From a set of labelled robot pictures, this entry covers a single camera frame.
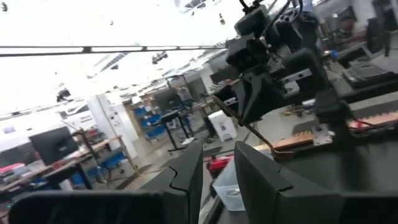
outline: cable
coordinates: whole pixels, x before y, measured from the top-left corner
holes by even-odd
[[[219,98],[217,98],[216,96],[211,96],[214,100],[214,102],[225,112],[227,112],[230,116],[236,118],[241,124],[243,124],[243,126],[245,126],[250,132],[252,132],[255,136],[257,136],[259,139],[261,139],[271,150],[272,155],[274,157],[278,157],[281,159],[285,159],[285,158],[290,158],[294,155],[294,152],[291,151],[277,151],[274,149],[274,146],[264,137],[262,136],[256,129],[254,129],[252,126],[250,126],[249,124],[245,124],[243,122],[243,119],[240,117],[240,115],[238,115],[235,111],[233,111],[232,109],[230,109],[228,106],[226,106]]]
[[[293,18],[293,20],[290,23],[295,22],[296,19],[299,18],[301,13],[303,12],[303,8],[304,8],[303,0],[298,0],[298,3],[300,4],[300,9],[298,10],[297,15]]]
[[[272,18],[271,23],[265,28],[265,31],[268,30],[270,27],[274,25],[274,23],[279,19],[279,17],[286,11],[286,9],[289,7],[290,2],[292,0],[287,0],[287,3],[282,7],[282,9],[278,12],[278,14]]]

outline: clear plastic container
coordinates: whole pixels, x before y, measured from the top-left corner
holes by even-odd
[[[236,179],[235,162],[233,159],[230,160],[222,173],[217,177],[213,187],[228,211],[245,211],[238,180]]]

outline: desk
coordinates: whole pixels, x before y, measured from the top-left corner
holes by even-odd
[[[206,109],[205,109],[205,108],[206,108],[207,106],[211,106],[211,105],[214,104],[214,103],[215,103],[215,102],[214,102],[213,99],[209,99],[209,100],[207,100],[207,101],[204,102],[204,103],[199,103],[199,104],[197,104],[197,105],[192,106],[191,110],[181,112],[181,116],[185,116],[186,114],[188,114],[188,113],[190,113],[190,112],[199,111],[199,112],[200,112],[200,115],[201,115],[202,117],[205,117],[205,116],[207,116],[207,112],[206,112]]]
[[[109,144],[109,142],[118,140],[120,138],[121,138],[121,136],[116,136],[115,138],[104,140],[103,142],[95,144],[92,147],[93,147],[93,149],[96,152],[100,152],[102,149],[104,149],[104,147],[107,144]],[[76,165],[76,163],[81,163],[81,162],[85,161],[87,155],[89,155],[89,154],[90,154],[90,152],[87,151],[87,150],[85,150],[83,152],[81,152],[81,151],[74,152],[72,154],[72,159],[70,159],[68,161],[69,163],[66,163],[64,166],[65,167],[70,167],[72,165],[73,166]],[[33,170],[29,174],[23,176],[19,180],[16,180],[16,181],[14,181],[14,182],[12,182],[10,184],[7,184],[7,185],[0,185],[0,194],[10,194],[10,193],[13,193],[15,191],[18,191],[19,189],[23,188],[23,185],[27,185],[33,179],[38,178],[38,177],[43,177],[44,175],[48,174],[51,171],[53,171],[53,167],[52,166],[39,167],[38,169]]]
[[[348,55],[349,53],[353,52],[354,50],[358,50],[361,47],[365,47],[365,46],[366,46],[366,42],[361,42],[361,43],[352,45],[350,47],[347,47],[344,50],[338,52],[338,57],[342,58],[342,57]]]
[[[187,130],[185,129],[185,127],[184,127],[184,125],[183,125],[183,123],[182,123],[182,119],[181,119],[181,116],[180,116],[182,113],[183,113],[183,110],[182,110],[182,109],[173,110],[173,111],[171,111],[171,112],[169,112],[169,113],[163,115],[163,116],[160,118],[160,121],[158,121],[158,122],[152,124],[153,126],[157,126],[157,125],[160,125],[160,124],[163,124],[163,125],[165,126],[165,129],[166,129],[166,131],[167,131],[167,134],[169,135],[170,141],[172,142],[173,147],[174,147],[174,149],[169,150],[169,152],[174,152],[174,151],[178,151],[178,150],[183,150],[183,149],[185,149],[185,147],[178,147],[178,146],[177,146],[177,144],[175,143],[174,138],[173,138],[173,136],[172,136],[172,133],[171,133],[169,127],[167,126],[167,123],[168,123],[168,122],[170,122],[170,121],[174,120],[175,118],[177,118],[178,121],[180,122],[180,125],[181,125],[182,130],[184,131],[185,137],[187,137],[187,139],[190,137],[190,136],[188,135]],[[191,132],[191,134],[193,135],[193,131],[191,130],[191,127],[189,126],[189,124],[187,123],[186,125],[188,126],[188,129],[189,129],[189,131]]]
[[[88,190],[93,190],[93,186],[90,182],[89,177],[87,176],[82,163],[91,159],[91,156],[84,156],[76,158],[67,164],[61,166],[58,169],[51,171],[48,174],[42,176],[43,179],[48,181],[49,186],[51,186],[54,190],[63,190],[60,186],[60,183],[68,180],[73,174],[79,173],[81,178],[83,179],[83,183]]]
[[[375,64],[383,60],[383,58],[384,58],[383,55],[375,58],[374,59],[376,61]],[[391,64],[396,64],[396,61],[394,62],[395,59],[396,58],[394,57],[394,58],[385,58],[384,60],[390,62]],[[381,96],[398,91],[398,78],[393,79],[389,82],[382,82],[364,88],[353,89],[345,80],[345,78],[340,75],[340,71],[344,69],[341,65],[339,65],[338,63],[334,63],[331,66],[331,69],[339,74],[328,72],[327,73],[328,78],[329,80],[331,80],[331,83],[335,88],[335,90],[337,91],[337,93],[339,94],[339,96],[342,99],[344,99],[347,103],[354,103],[361,100],[367,100],[375,96]]]
[[[370,123],[383,123],[398,119],[398,113],[380,117],[370,117]],[[301,141],[311,140],[310,133],[298,136]],[[290,141],[279,141],[275,146],[281,146]],[[310,179],[325,188],[339,191],[396,191],[398,179],[391,179],[398,169],[398,139],[388,139],[384,142],[373,142],[357,146],[354,150],[330,149],[327,151],[308,153],[297,156],[281,164]],[[268,150],[266,145],[256,147],[257,150]],[[248,224],[246,212],[229,212],[222,208],[218,224]]]

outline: metal bracket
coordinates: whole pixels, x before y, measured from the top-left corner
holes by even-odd
[[[227,106],[230,106],[230,105],[235,104],[235,103],[237,103],[237,102],[238,102],[238,101],[236,100],[236,97],[232,97],[232,98],[230,98],[230,99],[224,101],[225,105],[227,105]]]
[[[321,146],[333,142],[327,124],[318,124],[311,127],[314,146]]]
[[[309,77],[310,75],[312,75],[312,72],[310,71],[309,68],[307,68],[305,70],[302,70],[302,71],[296,72],[294,74],[291,74],[291,75],[289,75],[287,77],[281,78],[280,81],[283,84],[286,84],[286,83],[295,82],[295,81],[300,80],[300,79],[305,78],[305,77]]]

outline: monitor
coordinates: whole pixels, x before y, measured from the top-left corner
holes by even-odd
[[[369,19],[368,29],[366,31],[366,48],[372,54],[376,54],[384,48],[383,35],[384,32],[377,18]]]
[[[36,134],[29,139],[46,166],[79,150],[67,127]]]
[[[338,18],[342,19],[345,17],[351,17],[354,19],[355,22],[357,22],[357,18],[355,15],[355,11],[354,8],[352,6],[348,6],[347,8],[345,8],[344,10],[342,10],[341,12],[338,13]]]
[[[174,110],[176,107],[182,106],[181,97],[173,88],[162,91],[154,96],[157,106],[161,112],[166,113],[168,110]]]
[[[230,80],[238,79],[239,73],[236,71],[235,68],[228,65],[227,67],[219,69],[216,73],[210,75],[210,78],[214,84],[217,84],[227,79]]]
[[[0,152],[0,167],[23,163],[29,165],[39,160],[31,142]]]

